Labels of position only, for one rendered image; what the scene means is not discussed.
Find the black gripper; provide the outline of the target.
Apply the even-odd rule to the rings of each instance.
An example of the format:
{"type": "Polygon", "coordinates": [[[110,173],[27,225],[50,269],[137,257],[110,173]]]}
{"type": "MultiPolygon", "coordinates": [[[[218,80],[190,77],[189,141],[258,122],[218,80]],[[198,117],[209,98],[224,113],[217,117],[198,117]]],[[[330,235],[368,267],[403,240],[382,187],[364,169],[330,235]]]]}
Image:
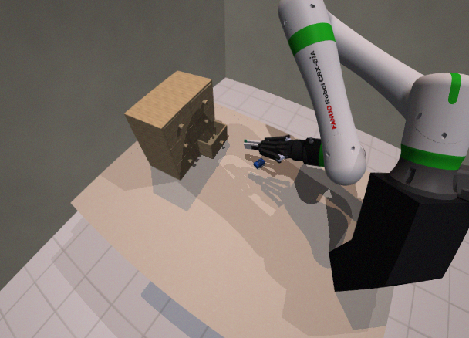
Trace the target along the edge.
{"type": "Polygon", "coordinates": [[[291,158],[294,161],[302,161],[302,146],[305,140],[295,139],[295,141],[293,141],[294,140],[291,140],[290,135],[282,137],[266,137],[262,141],[247,140],[247,143],[244,143],[244,146],[245,149],[259,150],[260,155],[271,158],[278,163],[281,163],[284,158],[291,158]]]}

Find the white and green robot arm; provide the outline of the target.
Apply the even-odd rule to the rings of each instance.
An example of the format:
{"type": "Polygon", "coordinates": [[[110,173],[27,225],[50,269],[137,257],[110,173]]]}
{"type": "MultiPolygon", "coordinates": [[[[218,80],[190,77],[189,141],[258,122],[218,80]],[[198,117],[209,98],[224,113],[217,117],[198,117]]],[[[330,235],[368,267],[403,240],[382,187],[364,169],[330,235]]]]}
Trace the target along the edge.
{"type": "Polygon", "coordinates": [[[331,181],[344,186],[365,174],[366,152],[353,122],[341,63],[406,119],[400,159],[389,181],[427,198],[469,201],[469,166],[461,164],[469,148],[469,75],[424,76],[338,20],[323,0],[280,0],[278,17],[321,137],[305,140],[304,164],[324,167],[331,181]]]}

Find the small brown wooden chest of drawers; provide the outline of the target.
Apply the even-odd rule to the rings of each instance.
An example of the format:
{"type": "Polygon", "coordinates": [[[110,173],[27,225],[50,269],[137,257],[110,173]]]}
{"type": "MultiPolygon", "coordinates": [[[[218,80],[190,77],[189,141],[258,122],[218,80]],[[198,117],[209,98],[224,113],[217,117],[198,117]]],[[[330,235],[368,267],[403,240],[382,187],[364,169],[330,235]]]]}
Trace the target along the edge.
{"type": "MultiPolygon", "coordinates": [[[[133,105],[125,117],[150,166],[180,180],[164,127],[199,94],[212,79],[176,71],[133,105]]],[[[192,124],[194,126],[191,110],[192,124]]],[[[192,125],[191,124],[191,125],[192,125]]]]}

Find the brown wooden drawer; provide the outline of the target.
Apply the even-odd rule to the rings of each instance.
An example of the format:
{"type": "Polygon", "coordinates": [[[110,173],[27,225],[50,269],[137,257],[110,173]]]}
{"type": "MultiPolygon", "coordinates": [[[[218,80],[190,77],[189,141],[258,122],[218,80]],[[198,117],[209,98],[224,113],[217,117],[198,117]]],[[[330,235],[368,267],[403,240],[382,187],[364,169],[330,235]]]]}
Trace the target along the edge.
{"type": "Polygon", "coordinates": [[[213,120],[197,140],[200,154],[213,159],[227,139],[227,124],[213,120]]]}
{"type": "Polygon", "coordinates": [[[209,83],[191,101],[191,110],[192,110],[194,121],[210,106],[212,102],[213,102],[212,83],[209,83]]]}
{"type": "Polygon", "coordinates": [[[197,142],[195,142],[191,149],[184,155],[184,157],[177,165],[177,170],[181,178],[184,176],[184,174],[187,172],[189,167],[197,159],[198,156],[199,153],[197,149],[197,142]]]}
{"type": "Polygon", "coordinates": [[[195,141],[196,138],[194,133],[194,126],[192,124],[183,134],[183,136],[176,142],[176,144],[170,149],[175,164],[177,164],[179,160],[186,154],[195,141]]]}
{"type": "Polygon", "coordinates": [[[188,104],[163,129],[169,148],[192,123],[190,105],[188,104]]]}
{"type": "Polygon", "coordinates": [[[213,119],[214,119],[214,109],[213,109],[213,103],[212,103],[194,122],[194,127],[195,127],[197,138],[199,138],[199,136],[204,132],[204,130],[208,127],[208,125],[211,123],[213,119]]]}

